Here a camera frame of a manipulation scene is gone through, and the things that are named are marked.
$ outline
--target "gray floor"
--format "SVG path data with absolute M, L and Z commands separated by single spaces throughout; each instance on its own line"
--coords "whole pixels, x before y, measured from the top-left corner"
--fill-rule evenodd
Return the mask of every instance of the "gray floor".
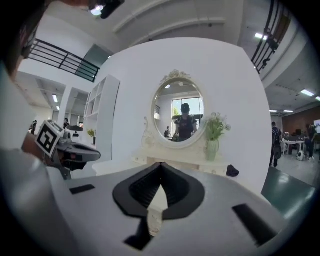
M 314 160 L 298 161 L 297 151 L 294 150 L 292 155 L 283 155 L 279 161 L 277 169 L 311 185 L 317 189 L 320 188 L 320 163 L 319 153 L 315 153 Z

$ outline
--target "ceiling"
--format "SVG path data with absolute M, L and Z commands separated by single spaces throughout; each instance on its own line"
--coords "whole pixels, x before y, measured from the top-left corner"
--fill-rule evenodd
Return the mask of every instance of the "ceiling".
M 60 106 L 66 86 L 34 75 L 18 72 L 15 80 L 17 88 L 31 106 L 57 111 Z M 72 89 L 66 112 L 82 115 L 85 112 L 88 94 Z
M 198 37 L 238 45 L 252 58 L 260 41 L 255 34 L 263 33 L 269 9 L 270 0 L 127 0 L 107 19 L 93 16 L 87 8 L 61 2 L 51 4 L 46 14 L 82 30 L 96 40 L 97 46 L 114 54 L 150 40 Z M 278 110 L 275 115 L 319 104 L 300 94 L 304 88 L 320 93 L 318 68 L 316 54 L 311 46 L 306 47 L 265 90 L 270 109 Z M 43 97 L 38 101 L 36 96 L 29 97 L 34 104 L 48 103 Z M 78 103 L 70 102 L 68 108 L 73 110 Z
M 284 116 L 284 110 L 294 113 L 320 105 L 315 99 L 320 96 L 320 64 L 317 53 L 309 42 L 294 62 L 265 89 L 272 115 Z M 308 90 L 315 95 L 309 97 L 301 93 Z
M 173 82 L 170 84 L 169 88 L 163 88 L 163 90 L 160 93 L 161 96 L 167 96 L 167 95 L 175 95 L 175 94 L 186 94 L 186 93 L 192 93 L 192 95 L 196 95 L 198 90 L 194 87 L 193 84 L 190 84 L 189 82 L 181 81 L 181 82 Z
M 214 39 L 256 50 L 270 0 L 127 0 L 107 19 L 86 7 L 56 2 L 46 14 L 86 32 L 114 54 L 149 40 L 176 37 Z

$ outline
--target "black rubber pad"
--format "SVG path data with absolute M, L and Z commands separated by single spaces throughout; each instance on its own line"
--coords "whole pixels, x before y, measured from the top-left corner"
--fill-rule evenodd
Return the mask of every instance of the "black rubber pad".
M 257 246 L 262 246 L 274 238 L 277 233 L 272 230 L 248 205 L 240 204 L 232 207 L 235 214 L 241 220 L 252 237 L 256 240 Z
M 147 208 L 160 185 L 168 203 L 168 209 L 162 214 L 163 220 L 189 216 L 205 198 L 205 188 L 197 179 L 166 163 L 155 163 L 119 183 L 113 190 L 113 199 L 124 214 L 146 218 Z
M 79 193 L 86 192 L 86 191 L 93 190 L 93 189 L 95 189 L 95 187 L 91 184 L 88 184 L 88 185 L 84 185 L 84 186 L 70 188 L 70 192 L 72 195 L 75 195 L 75 194 L 79 194 Z

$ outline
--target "railing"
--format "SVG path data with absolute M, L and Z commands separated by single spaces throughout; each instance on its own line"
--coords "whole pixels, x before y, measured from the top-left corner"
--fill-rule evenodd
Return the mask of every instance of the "railing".
M 95 81 L 99 71 L 99 67 L 83 58 L 39 39 L 33 42 L 29 59 L 67 71 L 90 82 Z
M 278 0 L 271 0 L 262 38 L 251 59 L 259 74 L 267 66 L 271 56 L 277 51 L 285 37 L 290 21 L 291 13 L 289 10 Z

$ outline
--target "floor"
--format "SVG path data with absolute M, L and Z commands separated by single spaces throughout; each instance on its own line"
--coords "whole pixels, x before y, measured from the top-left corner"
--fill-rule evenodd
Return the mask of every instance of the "floor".
M 310 186 L 320 188 L 320 163 L 319 153 L 313 155 L 314 160 L 298 161 L 296 158 L 297 151 L 294 150 L 292 155 L 286 154 L 278 161 L 277 169 L 288 174 Z
M 314 160 L 298 161 L 297 151 L 282 155 L 269 171 L 261 194 L 289 221 L 302 220 L 320 188 L 319 153 Z

